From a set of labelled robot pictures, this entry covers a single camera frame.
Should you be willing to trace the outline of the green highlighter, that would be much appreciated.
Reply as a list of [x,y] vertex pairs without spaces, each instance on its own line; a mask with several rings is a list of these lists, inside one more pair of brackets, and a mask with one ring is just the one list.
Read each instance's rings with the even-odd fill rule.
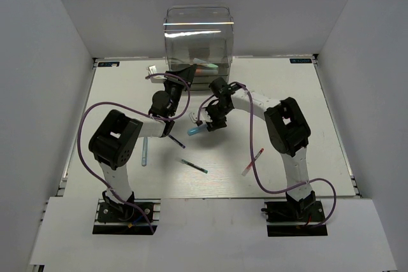
[[195,64],[198,64],[198,65],[201,65],[203,67],[210,68],[210,69],[217,69],[219,67],[216,64],[212,64],[212,63],[206,62],[206,61],[198,59],[198,58],[194,58],[193,62]]

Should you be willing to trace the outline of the blue highlighter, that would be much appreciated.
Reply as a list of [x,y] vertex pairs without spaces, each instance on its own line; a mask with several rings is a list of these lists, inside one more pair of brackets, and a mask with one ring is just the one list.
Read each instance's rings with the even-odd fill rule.
[[193,136],[193,135],[195,135],[195,134],[201,133],[201,132],[206,131],[206,130],[207,130],[207,125],[206,125],[206,124],[202,124],[202,125],[199,125],[199,126],[190,128],[190,129],[187,131],[187,135],[188,135],[188,136]]

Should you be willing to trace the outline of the clear plastic drawer organizer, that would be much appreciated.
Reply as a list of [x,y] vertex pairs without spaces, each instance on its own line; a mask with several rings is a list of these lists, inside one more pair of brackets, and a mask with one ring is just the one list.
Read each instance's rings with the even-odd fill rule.
[[221,5],[186,5],[168,8],[163,22],[166,63],[194,64],[198,58],[216,64],[209,74],[195,73],[192,89],[208,90],[218,77],[227,82],[233,60],[234,21],[230,9]]

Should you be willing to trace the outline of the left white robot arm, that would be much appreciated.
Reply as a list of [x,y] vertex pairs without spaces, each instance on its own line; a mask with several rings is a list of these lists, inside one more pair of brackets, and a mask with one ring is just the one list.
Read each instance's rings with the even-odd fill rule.
[[164,89],[152,96],[149,112],[141,119],[130,118],[119,110],[110,110],[89,142],[89,151],[103,170],[108,184],[103,200],[120,220],[129,220],[135,212],[126,164],[138,138],[163,138],[175,124],[175,114],[183,91],[188,91],[197,69],[196,64],[178,71],[166,71]]

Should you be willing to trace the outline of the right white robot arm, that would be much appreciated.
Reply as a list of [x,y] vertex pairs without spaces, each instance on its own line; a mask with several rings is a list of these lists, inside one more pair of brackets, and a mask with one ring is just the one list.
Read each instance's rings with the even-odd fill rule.
[[[311,130],[296,100],[292,97],[272,99],[248,90],[239,82],[228,84],[223,78],[214,80],[209,88],[214,100],[207,99],[208,105],[198,108],[196,123],[205,124],[207,131],[212,132],[227,126],[226,116],[231,111],[249,113],[249,148],[256,183],[268,194],[285,194],[289,215],[303,220],[310,214],[316,195],[310,186],[306,161]],[[282,158],[287,182],[283,190],[268,190],[259,179],[254,164],[254,117],[265,122],[270,143]]]

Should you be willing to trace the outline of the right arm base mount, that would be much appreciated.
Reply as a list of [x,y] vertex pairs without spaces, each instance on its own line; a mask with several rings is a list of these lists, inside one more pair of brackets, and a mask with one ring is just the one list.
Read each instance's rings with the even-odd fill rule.
[[312,192],[300,202],[286,196],[285,201],[266,201],[261,213],[266,218],[268,237],[318,237],[327,236],[323,223],[324,209]]

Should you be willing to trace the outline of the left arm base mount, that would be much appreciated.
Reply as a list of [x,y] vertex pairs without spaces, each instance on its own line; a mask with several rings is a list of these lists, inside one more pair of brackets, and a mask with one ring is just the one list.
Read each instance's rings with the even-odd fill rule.
[[156,231],[159,224],[161,210],[160,199],[134,200],[150,224],[146,221],[139,210],[124,203],[112,201],[112,196],[102,193],[98,200],[92,233],[95,235],[126,235],[126,236],[150,236]]

